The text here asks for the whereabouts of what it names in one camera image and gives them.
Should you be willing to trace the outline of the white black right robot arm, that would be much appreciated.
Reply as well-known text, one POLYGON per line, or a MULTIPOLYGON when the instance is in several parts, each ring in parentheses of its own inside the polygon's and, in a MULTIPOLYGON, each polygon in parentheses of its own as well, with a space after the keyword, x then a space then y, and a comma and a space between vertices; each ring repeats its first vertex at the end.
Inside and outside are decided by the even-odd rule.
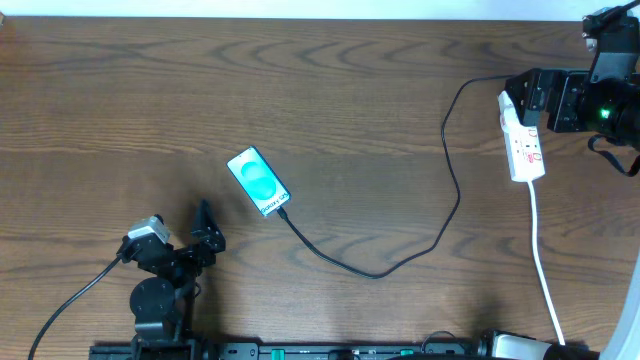
MULTIPOLYGON (((537 124, 549 115, 555 133, 589 132, 588 147, 604 140, 639 145, 639 86, 629 75, 589 76, 584 71, 532 69, 509 78, 498 96, 500 126, 512 181, 532 188, 545 175, 537 124)), ((639 356, 639 275, 634 273, 616 329, 600 352, 567 344, 542 267, 538 233, 532 254, 541 290, 557 336, 556 343, 491 331, 479 353, 495 359, 636 359, 639 356)))

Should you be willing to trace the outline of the blue Galaxy smartphone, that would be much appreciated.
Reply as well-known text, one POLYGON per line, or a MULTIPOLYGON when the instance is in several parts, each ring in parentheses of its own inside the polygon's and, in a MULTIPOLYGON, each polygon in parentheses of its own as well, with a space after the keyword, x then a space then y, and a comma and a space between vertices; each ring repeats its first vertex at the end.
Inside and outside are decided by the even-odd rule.
POLYGON ((229 160, 227 168, 262 216, 277 211, 291 199, 289 190, 254 146, 229 160))

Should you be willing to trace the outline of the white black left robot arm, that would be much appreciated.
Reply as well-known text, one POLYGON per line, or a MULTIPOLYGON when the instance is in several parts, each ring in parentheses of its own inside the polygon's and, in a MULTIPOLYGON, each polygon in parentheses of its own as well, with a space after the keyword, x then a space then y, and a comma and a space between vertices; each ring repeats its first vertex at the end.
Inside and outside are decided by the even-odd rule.
POLYGON ((153 215, 132 225, 122 239, 117 251, 121 261, 135 262, 152 275, 136 285, 129 298, 135 316, 134 360, 218 357, 216 346, 192 330, 194 303, 201 291, 197 278, 226 248, 205 200, 196 210, 191 235, 193 244, 176 249, 162 217, 153 215))

